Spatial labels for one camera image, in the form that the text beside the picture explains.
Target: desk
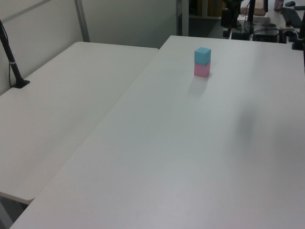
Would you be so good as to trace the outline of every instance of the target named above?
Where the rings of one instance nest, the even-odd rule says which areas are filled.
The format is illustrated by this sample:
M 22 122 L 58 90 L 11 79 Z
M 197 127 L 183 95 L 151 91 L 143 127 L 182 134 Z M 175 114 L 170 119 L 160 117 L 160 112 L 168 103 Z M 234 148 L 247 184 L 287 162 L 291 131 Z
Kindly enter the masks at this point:
M 12 229 L 304 228 L 304 139 L 302 52 L 172 36 Z
M 0 195 L 29 204 L 156 53 L 79 42 L 0 96 Z

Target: toy block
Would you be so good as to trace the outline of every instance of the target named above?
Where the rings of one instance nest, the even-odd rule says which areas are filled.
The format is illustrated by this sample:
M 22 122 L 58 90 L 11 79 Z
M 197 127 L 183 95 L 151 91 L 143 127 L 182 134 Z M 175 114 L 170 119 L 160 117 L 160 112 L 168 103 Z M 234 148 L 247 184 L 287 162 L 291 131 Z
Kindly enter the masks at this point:
M 207 65 L 211 62 L 211 50 L 200 47 L 195 51 L 195 63 L 201 65 Z
M 211 67 L 211 62 L 209 62 L 207 65 L 201 65 L 195 63 L 194 75 L 201 77 L 208 77 L 210 74 L 210 67 Z

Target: wall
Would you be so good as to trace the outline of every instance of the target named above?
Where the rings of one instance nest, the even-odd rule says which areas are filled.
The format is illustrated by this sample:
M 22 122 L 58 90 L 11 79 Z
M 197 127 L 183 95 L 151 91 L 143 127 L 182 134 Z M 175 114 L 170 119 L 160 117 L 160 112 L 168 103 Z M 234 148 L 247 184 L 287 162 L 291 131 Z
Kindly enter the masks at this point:
M 8 7 L 10 1 L 2 4 L 0 7 Z M 82 41 L 74 0 L 48 1 L 3 25 L 23 78 Z M 10 88 L 8 75 L 9 62 L 0 45 L 0 95 Z
M 160 48 L 177 34 L 176 0 L 82 0 L 91 42 Z

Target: white table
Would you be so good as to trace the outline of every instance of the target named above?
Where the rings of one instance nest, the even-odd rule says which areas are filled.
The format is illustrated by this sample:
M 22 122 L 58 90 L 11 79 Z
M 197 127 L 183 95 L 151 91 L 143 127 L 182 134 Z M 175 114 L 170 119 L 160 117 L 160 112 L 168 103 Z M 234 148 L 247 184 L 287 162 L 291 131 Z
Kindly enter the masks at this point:
M 0 196 L 29 204 L 157 51 L 78 42 L 0 96 Z
M 11 229 L 303 229 L 302 55 L 170 37 Z

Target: black cable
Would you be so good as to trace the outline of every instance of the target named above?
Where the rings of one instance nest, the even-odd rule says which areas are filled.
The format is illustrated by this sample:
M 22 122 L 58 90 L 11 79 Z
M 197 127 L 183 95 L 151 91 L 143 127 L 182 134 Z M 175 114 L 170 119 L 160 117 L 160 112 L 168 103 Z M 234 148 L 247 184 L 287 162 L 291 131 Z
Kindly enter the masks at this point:
M 244 14 L 244 21 L 246 21 L 246 18 L 247 18 L 247 10 L 248 10 L 248 7 L 250 5 L 250 2 L 248 3 L 248 5 L 246 6 L 246 13 Z
M 248 34 L 249 34 L 249 36 L 250 36 L 250 37 L 253 39 L 253 36 L 251 36 L 250 32 L 248 32 L 248 31 L 247 31 L 245 24 L 246 24 L 246 21 L 244 21 L 244 30 L 245 30 L 245 31 L 246 31 L 246 33 L 248 33 Z
M 254 33 L 257 33 L 257 32 L 268 31 L 268 30 L 277 30 L 277 31 L 280 31 L 279 29 L 276 29 L 276 28 L 274 28 L 274 29 L 259 29 L 259 30 L 255 30 L 255 31 L 253 32 L 253 34 L 254 34 Z

